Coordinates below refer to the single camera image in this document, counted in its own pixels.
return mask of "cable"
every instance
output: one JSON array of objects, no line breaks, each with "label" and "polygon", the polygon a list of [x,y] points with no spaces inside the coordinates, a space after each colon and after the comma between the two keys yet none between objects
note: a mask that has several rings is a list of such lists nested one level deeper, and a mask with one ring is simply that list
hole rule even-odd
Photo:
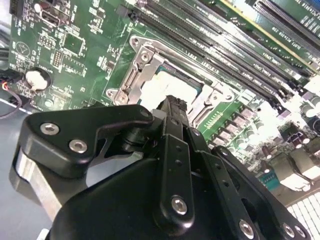
[{"label": "cable", "polygon": [[21,98],[19,97],[18,94],[16,94],[15,92],[11,91],[7,85],[8,83],[7,82],[3,82],[2,83],[2,89],[5,90],[6,92],[8,92],[9,94],[11,94],[13,97],[15,97],[15,99],[17,100],[18,104],[16,106],[16,108],[11,111],[11,112],[8,112],[4,115],[0,115],[0,120],[2,119],[7,119],[9,117],[11,117],[12,115],[14,115],[17,111],[19,111],[19,109],[22,107],[22,100]]}]

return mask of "red wire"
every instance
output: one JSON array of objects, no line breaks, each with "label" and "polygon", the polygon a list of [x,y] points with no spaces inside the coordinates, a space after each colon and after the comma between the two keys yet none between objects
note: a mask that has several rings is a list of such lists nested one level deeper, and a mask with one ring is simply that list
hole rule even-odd
[{"label": "red wire", "polygon": [[5,91],[9,90],[9,87],[8,87],[7,84],[8,84],[7,82],[2,83],[2,89],[5,90]]}]

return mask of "motherboard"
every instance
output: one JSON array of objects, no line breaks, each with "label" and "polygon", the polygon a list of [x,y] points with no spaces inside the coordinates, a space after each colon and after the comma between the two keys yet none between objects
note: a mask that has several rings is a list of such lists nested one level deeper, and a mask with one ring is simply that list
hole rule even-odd
[{"label": "motherboard", "polygon": [[9,68],[22,77],[8,84],[38,111],[151,111],[173,95],[209,148],[228,147],[267,187],[297,175],[300,191],[315,178],[298,164],[277,172],[281,154],[320,150],[312,1],[11,0],[10,13]]}]

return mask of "metal bolt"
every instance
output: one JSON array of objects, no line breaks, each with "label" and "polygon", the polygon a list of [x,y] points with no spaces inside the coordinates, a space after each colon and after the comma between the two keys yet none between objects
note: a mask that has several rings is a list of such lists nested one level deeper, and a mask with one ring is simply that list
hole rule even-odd
[{"label": "metal bolt", "polygon": [[295,230],[298,232],[298,234],[301,235],[301,237],[306,238],[305,232],[302,231],[302,229],[301,229],[299,226],[295,225],[294,228],[295,228]]},{"label": "metal bolt", "polygon": [[200,132],[197,130],[197,129],[192,129],[192,132],[197,135],[197,136],[200,136]]},{"label": "metal bolt", "polygon": [[51,122],[41,124],[40,130],[45,135],[56,135],[60,131],[59,127]]},{"label": "metal bolt", "polygon": [[137,38],[132,38],[131,43],[133,46],[138,46],[139,40]]},{"label": "metal bolt", "polygon": [[149,61],[150,61],[150,55],[149,55],[147,52],[143,52],[143,53],[141,54],[141,60],[142,60],[142,62],[144,62],[144,63],[149,62]]},{"label": "metal bolt", "polygon": [[289,227],[288,224],[284,223],[282,225],[283,230],[285,231],[286,234],[288,234],[291,238],[295,237],[295,232],[292,230],[291,227]]},{"label": "metal bolt", "polygon": [[87,151],[88,146],[84,141],[79,139],[74,139],[69,143],[69,148],[78,154],[83,154],[84,152]]},{"label": "metal bolt", "polygon": [[255,233],[252,227],[245,221],[245,220],[240,220],[239,222],[239,227],[241,232],[248,238],[248,239],[254,239]]},{"label": "metal bolt", "polygon": [[185,215],[187,213],[187,210],[188,210],[187,204],[180,197],[178,196],[173,197],[171,200],[171,205],[177,214]]}]

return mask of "integrated circuit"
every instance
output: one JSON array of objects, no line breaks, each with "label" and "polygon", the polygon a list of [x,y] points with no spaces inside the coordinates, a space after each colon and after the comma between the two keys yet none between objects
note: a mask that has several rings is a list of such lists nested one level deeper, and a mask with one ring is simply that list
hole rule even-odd
[{"label": "integrated circuit", "polygon": [[73,55],[80,56],[84,47],[83,39],[69,32],[65,33],[62,46]]}]

